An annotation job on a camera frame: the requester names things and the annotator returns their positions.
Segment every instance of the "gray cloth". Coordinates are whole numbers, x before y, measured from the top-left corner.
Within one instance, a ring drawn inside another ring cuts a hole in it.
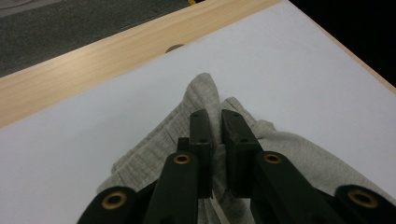
[[[220,136],[220,114],[223,108],[242,114],[262,148],[288,157],[315,188],[333,195],[339,186],[355,184],[376,191],[392,203],[396,202],[323,148],[296,134],[278,132],[271,122],[255,120],[235,98],[220,103],[216,85],[209,74],[201,74],[191,82],[182,102],[157,128],[113,165],[111,177],[98,191],[114,186],[128,186],[138,191],[156,180],[166,157],[176,151],[177,139],[189,137],[190,114],[206,109],[215,140],[214,199],[199,200],[198,223],[254,223],[249,200],[235,199],[226,186],[225,146]]]

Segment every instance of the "gray carpet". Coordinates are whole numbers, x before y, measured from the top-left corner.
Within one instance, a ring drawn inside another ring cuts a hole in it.
[[[188,5],[187,0],[63,0],[5,16],[0,18],[0,77]]]

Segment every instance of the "wooden table edge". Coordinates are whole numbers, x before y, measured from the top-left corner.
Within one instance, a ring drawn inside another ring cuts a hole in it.
[[[136,68],[174,45],[190,43],[279,2],[206,0],[2,77],[0,128]],[[376,71],[321,30],[396,94]]]

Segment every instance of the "gray towel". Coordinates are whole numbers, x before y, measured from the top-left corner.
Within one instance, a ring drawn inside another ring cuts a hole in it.
[[[254,223],[248,199],[235,199],[226,186],[225,147],[221,143],[221,109],[242,114],[264,150],[282,153],[317,189],[333,195],[341,185],[355,184],[372,189],[396,204],[385,191],[333,154],[293,133],[278,132],[274,124],[255,120],[235,99],[223,103],[209,74],[197,76],[188,86],[182,102],[137,146],[114,163],[112,175],[98,192],[128,186],[136,191],[156,180],[166,157],[175,152],[177,139],[189,137],[190,114],[206,109],[215,140],[213,199],[199,200],[198,223]]]

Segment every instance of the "brass ring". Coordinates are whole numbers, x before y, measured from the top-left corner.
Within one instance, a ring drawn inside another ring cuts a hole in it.
[[[366,208],[376,208],[378,207],[378,201],[370,193],[364,192],[360,189],[353,189],[347,193],[347,196],[352,202],[366,207]]]
[[[278,163],[282,162],[282,158],[280,158],[276,154],[266,154],[266,155],[264,155],[264,160],[268,161],[272,164],[278,164]]]
[[[191,161],[191,157],[186,154],[180,154],[174,157],[174,162],[177,164],[187,164]]]
[[[107,210],[113,210],[126,203],[126,194],[122,191],[114,191],[102,200],[102,206]]]

